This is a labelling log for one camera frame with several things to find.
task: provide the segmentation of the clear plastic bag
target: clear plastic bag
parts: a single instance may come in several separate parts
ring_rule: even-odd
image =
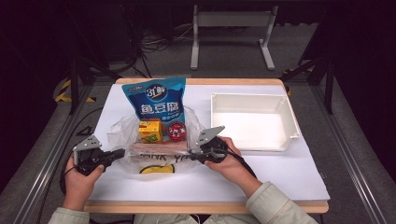
[[[187,148],[195,146],[200,131],[205,127],[199,122],[195,112],[184,106],[187,127]],[[124,148],[126,153],[120,159],[122,166],[129,174],[145,173],[182,173],[200,165],[198,161],[187,158],[187,148],[170,146],[166,153],[152,153],[149,150],[142,151],[134,147],[139,139],[139,119],[137,115],[122,118],[111,126],[107,134],[108,143],[113,148]],[[148,147],[156,147],[158,144],[145,144]]]

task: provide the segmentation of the metal stand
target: metal stand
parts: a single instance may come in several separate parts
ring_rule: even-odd
[[[106,67],[103,67],[102,65],[95,63],[91,60],[88,60],[83,57],[76,57],[72,64],[71,64],[71,73],[70,73],[70,79],[71,79],[71,98],[72,98],[72,107],[70,109],[70,115],[74,113],[76,108],[78,107],[79,101],[78,101],[78,76],[81,77],[82,83],[84,85],[92,85],[93,82],[95,81],[95,78],[90,71],[89,67],[94,67],[98,71],[102,72],[103,74],[106,74],[109,77],[113,77],[114,79],[119,79],[122,78],[120,75],[110,71]]]
[[[329,114],[332,114],[332,85],[334,78],[334,65],[337,53],[343,44],[345,33],[345,15],[347,12],[342,7],[330,7],[322,18],[317,30],[306,47],[299,65],[307,58],[311,59],[296,69],[288,72],[280,78],[283,82],[302,73],[304,70],[314,67],[307,82],[309,85],[318,85],[326,76],[326,88],[324,104]]]
[[[198,69],[199,39],[198,27],[215,26],[256,26],[266,27],[264,39],[260,39],[260,48],[267,64],[268,70],[274,70],[275,66],[268,50],[268,42],[274,27],[277,7],[272,11],[255,12],[235,12],[235,11],[198,11],[198,6],[194,6],[193,15],[193,44],[191,53],[191,70]]]

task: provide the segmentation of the yellow package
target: yellow package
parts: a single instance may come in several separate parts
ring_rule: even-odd
[[[163,140],[160,121],[140,121],[139,134],[143,143],[159,143]]]

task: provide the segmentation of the wooden table edge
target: wooden table edge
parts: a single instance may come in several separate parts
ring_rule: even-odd
[[[116,84],[132,84],[152,80],[153,78],[125,77]],[[278,78],[186,78],[187,85],[282,85]]]
[[[308,214],[324,214],[327,201],[296,202]],[[111,214],[249,214],[244,203],[98,202],[87,201],[86,212]]]

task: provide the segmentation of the metal frame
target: metal frame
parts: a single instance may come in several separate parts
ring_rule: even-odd
[[[339,152],[341,157],[346,165],[347,170],[349,171],[349,175],[358,191],[359,195],[361,196],[361,200],[364,204],[364,207],[367,210],[367,213],[373,223],[388,223],[385,220],[384,215],[381,212],[381,209],[378,203],[375,200],[375,196],[370,190],[370,187],[364,177],[359,165],[357,164],[349,145],[347,144],[347,140],[343,136],[340,127],[338,126],[337,121],[335,120],[332,114],[329,114],[327,111],[327,106],[322,103],[322,99],[325,97],[320,90],[319,86],[312,86],[311,90],[316,97],[318,105],[326,117],[326,120],[329,126],[332,129],[332,133],[335,137],[335,140],[339,146]]]
[[[265,27],[264,39],[259,39],[262,55],[267,64],[268,70],[274,70],[274,62],[268,50],[268,42],[274,27],[277,7],[273,7],[272,11],[253,11],[253,12],[234,12],[234,11],[198,11],[198,6],[194,6],[193,14],[193,43],[191,53],[191,70],[198,69],[199,55],[199,27],[214,26],[256,26]]]
[[[81,102],[83,102],[84,99],[87,99],[91,89],[92,86],[83,87],[81,95],[79,96],[79,100]],[[28,223],[28,220],[31,219],[35,206],[38,204],[46,186],[49,184],[51,174],[56,171],[56,161],[62,157],[62,148],[67,144],[67,137],[72,134],[73,127],[78,122],[77,118],[83,106],[84,104],[79,104],[75,113],[73,115],[69,115],[67,118],[52,150],[50,151],[50,154],[47,157],[47,160],[43,164],[43,168],[37,175],[35,183],[33,184],[29,194],[26,196],[19,213],[15,217],[14,224]]]

